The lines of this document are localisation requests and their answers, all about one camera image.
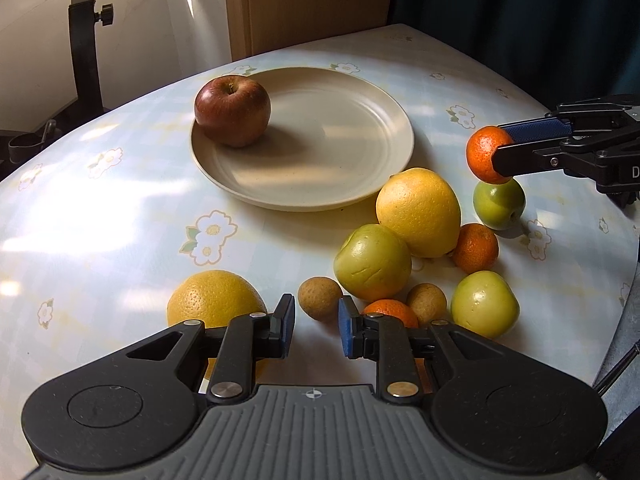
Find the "plate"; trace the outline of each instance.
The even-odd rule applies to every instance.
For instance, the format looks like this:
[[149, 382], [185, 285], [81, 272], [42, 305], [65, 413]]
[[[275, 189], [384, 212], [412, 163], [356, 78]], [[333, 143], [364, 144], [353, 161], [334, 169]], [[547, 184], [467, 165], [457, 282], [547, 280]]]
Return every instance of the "plate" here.
[[271, 99], [267, 131], [245, 148], [209, 140], [193, 123], [202, 172], [240, 200], [280, 211], [321, 211], [363, 200], [404, 170], [414, 132], [377, 86], [323, 68], [255, 73]]

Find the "white wall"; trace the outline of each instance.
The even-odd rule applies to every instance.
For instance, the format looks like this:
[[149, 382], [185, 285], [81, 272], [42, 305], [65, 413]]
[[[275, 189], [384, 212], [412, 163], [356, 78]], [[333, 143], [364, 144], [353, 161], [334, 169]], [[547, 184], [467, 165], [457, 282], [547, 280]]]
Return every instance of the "white wall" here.
[[[33, 130], [76, 97], [70, 0], [0, 0], [0, 128]], [[96, 0], [102, 98], [115, 108], [230, 61], [225, 0]]]

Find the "screw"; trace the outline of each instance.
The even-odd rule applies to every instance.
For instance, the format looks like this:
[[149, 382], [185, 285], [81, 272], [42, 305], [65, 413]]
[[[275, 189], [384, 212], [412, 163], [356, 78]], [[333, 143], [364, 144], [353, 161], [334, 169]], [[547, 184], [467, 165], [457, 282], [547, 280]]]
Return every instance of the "screw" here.
[[237, 397], [242, 393], [242, 386], [230, 381], [216, 383], [211, 387], [211, 393], [220, 399], [230, 399], [231, 397]]
[[386, 390], [394, 397], [411, 397], [418, 393], [418, 386], [407, 381], [391, 383]]

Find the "table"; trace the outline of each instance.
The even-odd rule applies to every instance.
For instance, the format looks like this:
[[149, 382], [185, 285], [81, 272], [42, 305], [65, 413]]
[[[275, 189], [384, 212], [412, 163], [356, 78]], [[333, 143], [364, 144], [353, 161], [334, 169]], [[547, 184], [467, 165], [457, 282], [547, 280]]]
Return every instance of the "table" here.
[[[20, 410], [44, 381], [166, 327], [166, 302], [206, 269], [244, 276], [273, 309], [311, 276], [332, 276], [348, 233], [376, 222], [374, 198], [319, 213], [238, 202], [191, 158], [193, 99], [224, 73], [283, 66], [333, 68], [389, 92], [415, 132], [410, 166], [441, 174], [478, 221], [469, 135], [546, 110], [491, 70], [420, 32], [393, 25], [261, 54], [159, 89], [78, 128], [0, 183], [0, 478], [35, 462]], [[500, 238], [495, 270], [520, 301], [502, 343], [593, 381], [632, 283], [638, 210], [617, 209], [592, 182], [553, 172], [518, 178], [527, 233]], [[189, 228], [217, 224], [188, 243]], [[433, 282], [450, 299], [462, 272], [447, 258], [414, 259], [412, 286]], [[290, 357], [263, 382], [372, 383], [372, 362], [342, 357], [337, 331], [301, 310]]]

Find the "green fruit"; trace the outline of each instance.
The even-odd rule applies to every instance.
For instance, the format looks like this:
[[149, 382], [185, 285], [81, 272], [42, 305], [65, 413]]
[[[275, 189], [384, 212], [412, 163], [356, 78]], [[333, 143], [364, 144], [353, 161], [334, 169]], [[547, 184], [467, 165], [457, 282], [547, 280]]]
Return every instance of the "green fruit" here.
[[510, 329], [520, 315], [520, 305], [504, 279], [480, 270], [462, 280], [451, 298], [455, 324], [493, 339]]
[[503, 231], [518, 223], [526, 198], [514, 178], [505, 184], [478, 182], [474, 189], [474, 209], [481, 222], [496, 231]]
[[398, 236], [379, 224], [357, 228], [334, 260], [338, 282], [357, 298], [382, 300], [397, 294], [411, 275], [411, 253]]

